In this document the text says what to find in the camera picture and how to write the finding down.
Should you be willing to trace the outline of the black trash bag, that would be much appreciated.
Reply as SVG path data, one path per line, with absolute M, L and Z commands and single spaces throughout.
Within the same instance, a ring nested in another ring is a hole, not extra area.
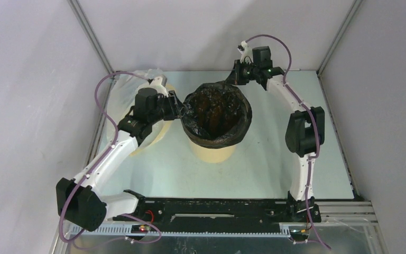
M 181 123 L 190 141 L 207 149 L 240 143 L 253 118 L 252 107 L 234 85 L 204 83 L 182 102 Z

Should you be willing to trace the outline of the clear plastic bag yellow rim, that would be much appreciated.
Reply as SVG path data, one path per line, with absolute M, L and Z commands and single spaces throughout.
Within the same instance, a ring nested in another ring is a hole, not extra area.
M 160 69 L 149 69 L 149 70 L 138 70 L 134 72 L 135 74 L 145 77 L 145 78 L 155 78 L 161 74 L 163 71 Z M 145 80 L 133 77 L 131 75 L 121 75 L 110 91 L 109 99 L 106 106 L 106 113 L 110 116 L 116 123 L 129 112 L 131 106 L 134 105 L 134 98 L 136 93 L 139 91 L 139 87 L 146 83 Z M 175 90 L 176 88 L 172 86 L 169 81 L 165 85 L 167 92 Z M 156 123 L 152 128 L 152 133 L 148 136 L 139 148 L 137 148 L 130 157 L 139 155 L 141 152 L 145 151 L 147 147 L 150 147 L 164 138 L 166 133 L 171 127 L 171 121 L 160 121 Z M 109 120 L 106 120 L 104 127 L 103 137 L 106 138 L 106 142 L 114 137 L 115 129 Z

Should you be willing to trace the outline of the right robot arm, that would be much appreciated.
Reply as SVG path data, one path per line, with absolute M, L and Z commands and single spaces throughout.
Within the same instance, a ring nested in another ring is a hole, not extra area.
M 235 85 L 250 81 L 260 84 L 275 96 L 289 117 L 283 133 L 286 146 L 284 164 L 291 173 L 286 214 L 293 221 L 311 220 L 318 210 L 313 196 L 313 168 L 325 138 L 325 111 L 306 103 L 290 86 L 287 73 L 274 67 L 268 46 L 251 48 L 245 41 L 238 46 L 229 80 Z

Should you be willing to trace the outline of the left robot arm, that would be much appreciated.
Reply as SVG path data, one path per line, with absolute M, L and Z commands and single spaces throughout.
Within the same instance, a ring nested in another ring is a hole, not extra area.
M 95 231 L 107 219 L 127 214 L 132 220 L 144 218 L 144 197 L 131 190 L 104 195 L 103 189 L 122 162 L 147 140 L 155 139 L 155 124 L 180 118 L 183 105 L 174 90 L 161 93 L 141 88 L 134 105 L 119 123 L 115 136 L 89 165 L 73 179 L 62 178 L 56 185 L 58 211 L 67 220 L 86 231 Z

